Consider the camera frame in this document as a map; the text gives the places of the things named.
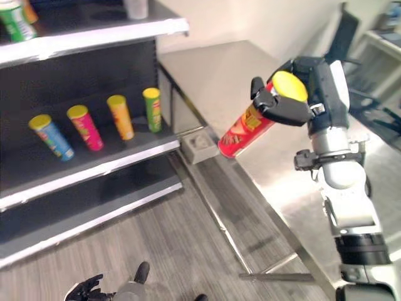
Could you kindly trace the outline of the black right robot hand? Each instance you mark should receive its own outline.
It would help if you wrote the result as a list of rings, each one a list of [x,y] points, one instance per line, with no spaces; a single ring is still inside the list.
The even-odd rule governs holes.
[[[340,100],[335,78],[323,58],[299,56],[278,68],[301,80],[308,93],[307,102],[291,97],[274,96],[267,91],[261,77],[251,80],[251,100],[261,115],[273,122],[301,127],[308,124],[313,135],[321,130],[349,128],[348,109]]]

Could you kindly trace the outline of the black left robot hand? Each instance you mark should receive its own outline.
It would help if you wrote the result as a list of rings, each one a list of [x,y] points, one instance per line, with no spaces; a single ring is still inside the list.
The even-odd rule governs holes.
[[[96,288],[100,284],[103,274],[95,275],[83,282],[74,284],[64,297],[64,301],[106,301],[113,300],[116,292],[102,292],[101,288]]]

